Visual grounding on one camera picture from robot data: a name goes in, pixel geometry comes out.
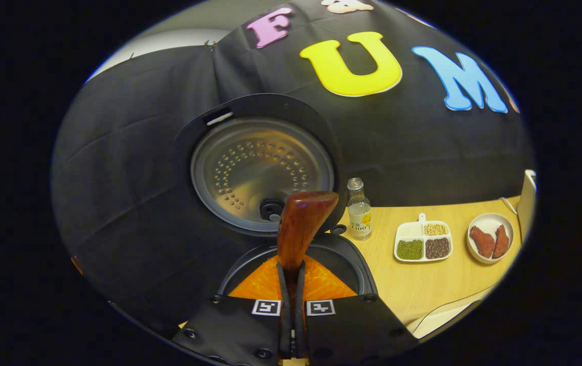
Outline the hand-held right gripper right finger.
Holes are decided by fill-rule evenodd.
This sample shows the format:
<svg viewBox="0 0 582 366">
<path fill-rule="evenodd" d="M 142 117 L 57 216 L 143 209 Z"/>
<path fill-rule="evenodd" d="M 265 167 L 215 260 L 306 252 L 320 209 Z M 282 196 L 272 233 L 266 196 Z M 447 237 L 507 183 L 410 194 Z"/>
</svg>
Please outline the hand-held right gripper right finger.
<svg viewBox="0 0 582 366">
<path fill-rule="evenodd" d="M 379 294 L 354 292 L 310 256 L 298 295 L 298 351 L 309 366 L 381 366 L 418 345 Z"/>
</svg>

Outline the white toaster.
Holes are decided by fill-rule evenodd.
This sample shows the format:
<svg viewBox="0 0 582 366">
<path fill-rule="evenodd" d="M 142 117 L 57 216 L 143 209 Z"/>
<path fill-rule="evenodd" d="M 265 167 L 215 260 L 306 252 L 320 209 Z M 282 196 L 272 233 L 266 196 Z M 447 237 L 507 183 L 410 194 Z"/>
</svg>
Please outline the white toaster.
<svg viewBox="0 0 582 366">
<path fill-rule="evenodd" d="M 520 224 L 520 233 L 522 243 L 525 244 L 529 237 L 533 225 L 533 216 L 536 211 L 536 172 L 532 169 L 525 170 L 525 178 L 523 180 L 520 201 L 517 204 L 517 216 Z"/>
</svg>

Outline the white divided bean dish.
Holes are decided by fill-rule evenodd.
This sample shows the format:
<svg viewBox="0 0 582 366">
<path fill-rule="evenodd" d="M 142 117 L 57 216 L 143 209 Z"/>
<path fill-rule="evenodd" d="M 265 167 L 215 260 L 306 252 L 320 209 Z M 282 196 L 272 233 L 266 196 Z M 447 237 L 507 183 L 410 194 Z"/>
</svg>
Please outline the white divided bean dish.
<svg viewBox="0 0 582 366">
<path fill-rule="evenodd" d="M 434 262 L 447 259 L 452 252 L 451 231 L 445 222 L 427 220 L 421 213 L 416 222 L 397 228 L 394 255 L 400 262 Z"/>
</svg>

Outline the brown wooden spoon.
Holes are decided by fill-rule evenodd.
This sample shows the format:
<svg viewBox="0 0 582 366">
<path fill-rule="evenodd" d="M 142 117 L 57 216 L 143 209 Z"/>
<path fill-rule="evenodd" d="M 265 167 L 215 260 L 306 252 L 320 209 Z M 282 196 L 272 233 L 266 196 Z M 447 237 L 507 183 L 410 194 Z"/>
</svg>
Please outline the brown wooden spoon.
<svg viewBox="0 0 582 366">
<path fill-rule="evenodd" d="M 289 347 L 289 357 L 305 357 L 304 256 L 338 200 L 339 195 L 331 191 L 301 192 L 288 198 L 281 214 L 277 236 L 277 268 L 283 304 L 281 347 Z"/>
</svg>

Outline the black silver rice cooker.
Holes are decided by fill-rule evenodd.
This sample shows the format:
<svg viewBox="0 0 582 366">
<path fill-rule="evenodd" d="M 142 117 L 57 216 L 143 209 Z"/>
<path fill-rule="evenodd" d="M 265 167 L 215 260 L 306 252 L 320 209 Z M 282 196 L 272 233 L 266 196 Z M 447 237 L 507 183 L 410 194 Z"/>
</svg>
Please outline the black silver rice cooker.
<svg viewBox="0 0 582 366">
<path fill-rule="evenodd" d="M 217 292 L 228 294 L 277 253 L 278 223 L 288 198 L 299 192 L 332 191 L 338 203 L 307 250 L 356 294 L 377 293 L 362 253 L 340 220 L 348 193 L 343 160 L 326 118 L 285 95 L 240 97 L 200 114 L 171 143 L 171 161 L 191 213 L 221 239 L 248 243 L 228 260 Z"/>
</svg>

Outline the round white plate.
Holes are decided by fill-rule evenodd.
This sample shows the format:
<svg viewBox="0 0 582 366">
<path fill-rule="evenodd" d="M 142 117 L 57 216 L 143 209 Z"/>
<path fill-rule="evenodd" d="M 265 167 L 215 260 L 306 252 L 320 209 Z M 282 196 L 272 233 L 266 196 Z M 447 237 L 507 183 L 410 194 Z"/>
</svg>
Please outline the round white plate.
<svg viewBox="0 0 582 366">
<path fill-rule="evenodd" d="M 509 236 L 510 239 L 509 249 L 507 250 L 505 255 L 500 257 L 499 259 L 492 259 L 492 257 L 490 259 L 486 259 L 479 255 L 478 250 L 476 248 L 476 243 L 470 237 L 470 229 L 472 226 L 477 226 L 479 227 L 479 229 L 481 229 L 481 231 L 490 234 L 496 241 L 496 229 L 500 227 L 500 225 L 505 226 L 505 231 L 507 233 L 507 236 Z M 474 218 L 470 225 L 468 226 L 467 247 L 472 257 L 474 257 L 474 259 L 476 259 L 478 262 L 481 262 L 482 264 L 485 265 L 495 264 L 502 260 L 505 256 L 507 256 L 507 253 L 510 252 L 514 237 L 515 237 L 514 229 L 512 227 L 511 222 L 509 222 L 508 218 L 498 213 L 484 213 Z"/>
</svg>

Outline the small glass bottle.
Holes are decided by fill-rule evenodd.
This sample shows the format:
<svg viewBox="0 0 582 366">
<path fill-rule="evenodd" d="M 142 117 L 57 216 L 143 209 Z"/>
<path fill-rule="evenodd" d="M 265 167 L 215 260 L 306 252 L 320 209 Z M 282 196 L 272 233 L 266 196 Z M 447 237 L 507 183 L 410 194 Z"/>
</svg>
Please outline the small glass bottle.
<svg viewBox="0 0 582 366">
<path fill-rule="evenodd" d="M 372 236 L 371 203 L 365 196 L 362 178 L 353 177 L 347 181 L 349 200 L 347 213 L 350 220 L 350 229 L 354 239 L 365 241 Z"/>
</svg>

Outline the red meat piece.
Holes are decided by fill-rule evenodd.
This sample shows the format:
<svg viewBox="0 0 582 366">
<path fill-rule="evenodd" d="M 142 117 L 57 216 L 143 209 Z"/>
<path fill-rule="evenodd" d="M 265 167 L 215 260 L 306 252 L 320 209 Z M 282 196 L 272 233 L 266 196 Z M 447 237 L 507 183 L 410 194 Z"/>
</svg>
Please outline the red meat piece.
<svg viewBox="0 0 582 366">
<path fill-rule="evenodd" d="M 481 231 L 479 227 L 472 226 L 470 229 L 470 237 L 476 243 L 476 248 L 482 257 L 490 259 L 495 252 L 495 239 L 486 232 Z"/>
<path fill-rule="evenodd" d="M 492 259 L 499 259 L 504 256 L 509 249 L 510 239 L 505 231 L 505 226 L 500 225 L 496 229 L 496 245 L 492 254 Z"/>
</svg>

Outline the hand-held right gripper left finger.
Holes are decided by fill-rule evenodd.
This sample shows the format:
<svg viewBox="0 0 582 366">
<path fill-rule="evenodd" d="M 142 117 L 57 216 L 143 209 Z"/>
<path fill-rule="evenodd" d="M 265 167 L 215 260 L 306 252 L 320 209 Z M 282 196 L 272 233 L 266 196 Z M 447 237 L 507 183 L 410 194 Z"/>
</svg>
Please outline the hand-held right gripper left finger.
<svg viewBox="0 0 582 366">
<path fill-rule="evenodd" d="M 284 274 L 273 256 L 230 274 L 172 342 L 214 366 L 278 366 L 291 350 L 290 330 Z"/>
</svg>

